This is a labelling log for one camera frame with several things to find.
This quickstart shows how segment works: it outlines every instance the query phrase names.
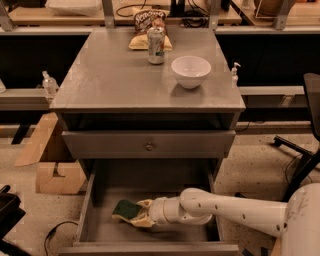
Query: cabinet top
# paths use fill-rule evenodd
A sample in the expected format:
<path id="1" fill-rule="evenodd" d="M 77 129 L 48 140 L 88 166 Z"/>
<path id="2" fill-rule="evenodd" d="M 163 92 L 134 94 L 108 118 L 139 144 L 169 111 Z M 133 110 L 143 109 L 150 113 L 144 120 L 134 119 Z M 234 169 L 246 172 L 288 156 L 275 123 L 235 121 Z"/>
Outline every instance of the cabinet top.
<path id="1" fill-rule="evenodd" d="M 148 52 L 131 50 L 133 28 L 94 30 L 65 77 L 50 109 L 71 112 L 240 112 L 245 109 L 216 37 L 209 29 L 168 29 L 173 49 L 152 65 Z M 199 56 L 211 73 L 187 90 L 175 81 L 171 63 Z"/>

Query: soda can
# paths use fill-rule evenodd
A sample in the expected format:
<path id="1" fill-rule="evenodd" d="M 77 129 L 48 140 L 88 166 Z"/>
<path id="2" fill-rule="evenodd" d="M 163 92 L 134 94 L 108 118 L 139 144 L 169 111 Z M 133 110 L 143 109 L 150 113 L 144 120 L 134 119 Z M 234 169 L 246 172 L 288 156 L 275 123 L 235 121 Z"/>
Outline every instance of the soda can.
<path id="1" fill-rule="evenodd" d="M 149 62 L 161 64 L 164 62 L 164 39 L 165 30 L 163 27 L 151 27 L 148 32 Z"/>

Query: chip bag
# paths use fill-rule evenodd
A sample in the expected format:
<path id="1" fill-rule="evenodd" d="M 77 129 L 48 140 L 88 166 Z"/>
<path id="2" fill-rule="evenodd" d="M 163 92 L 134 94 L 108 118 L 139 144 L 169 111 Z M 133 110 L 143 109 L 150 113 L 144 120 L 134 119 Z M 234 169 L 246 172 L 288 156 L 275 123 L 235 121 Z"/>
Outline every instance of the chip bag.
<path id="1" fill-rule="evenodd" d="M 147 50 L 148 49 L 148 29 L 153 26 L 161 26 L 164 28 L 166 36 L 164 40 L 164 50 L 172 50 L 172 45 L 168 37 L 165 27 L 165 19 L 169 14 L 166 10 L 140 10 L 132 8 L 133 19 L 135 25 L 135 34 L 132 38 L 129 48 L 133 50 Z"/>

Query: chair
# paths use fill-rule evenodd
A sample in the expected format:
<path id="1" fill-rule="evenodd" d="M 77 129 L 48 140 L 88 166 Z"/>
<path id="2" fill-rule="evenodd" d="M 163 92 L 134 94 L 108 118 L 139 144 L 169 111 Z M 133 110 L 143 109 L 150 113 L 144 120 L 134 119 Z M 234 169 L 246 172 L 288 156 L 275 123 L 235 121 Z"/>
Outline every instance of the chair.
<path id="1" fill-rule="evenodd" d="M 320 75 L 307 73 L 304 75 L 304 92 L 308 105 L 308 112 L 314 137 L 320 142 Z M 282 199 L 288 202 L 291 195 L 299 188 L 300 183 L 320 162 L 320 144 L 316 153 L 301 148 L 279 136 L 274 138 L 277 147 L 285 145 L 302 154 L 302 158 L 293 174 L 293 178 Z"/>
<path id="2" fill-rule="evenodd" d="M 0 251 L 10 256 L 30 256 L 15 245 L 2 240 L 25 215 L 25 211 L 19 208 L 19 197 L 7 193 L 9 190 L 9 185 L 0 189 Z"/>

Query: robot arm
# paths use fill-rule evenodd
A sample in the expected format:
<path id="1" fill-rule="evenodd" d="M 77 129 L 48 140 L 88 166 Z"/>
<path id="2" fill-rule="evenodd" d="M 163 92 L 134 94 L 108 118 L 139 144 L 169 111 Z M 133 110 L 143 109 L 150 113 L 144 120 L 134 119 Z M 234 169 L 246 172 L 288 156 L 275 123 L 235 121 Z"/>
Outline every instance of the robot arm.
<path id="1" fill-rule="evenodd" d="M 320 185 L 298 189 L 288 203 L 220 196 L 188 188 L 180 196 L 140 201 L 135 218 L 122 219 L 136 227 L 171 223 L 202 225 L 213 215 L 281 237 L 281 256 L 318 256 L 320 252 Z"/>
<path id="2" fill-rule="evenodd" d="M 157 198 L 148 214 L 153 224 L 201 225 L 222 216 L 234 222 L 280 237 L 284 231 L 287 204 L 282 202 L 220 196 L 188 188 L 179 197 Z"/>

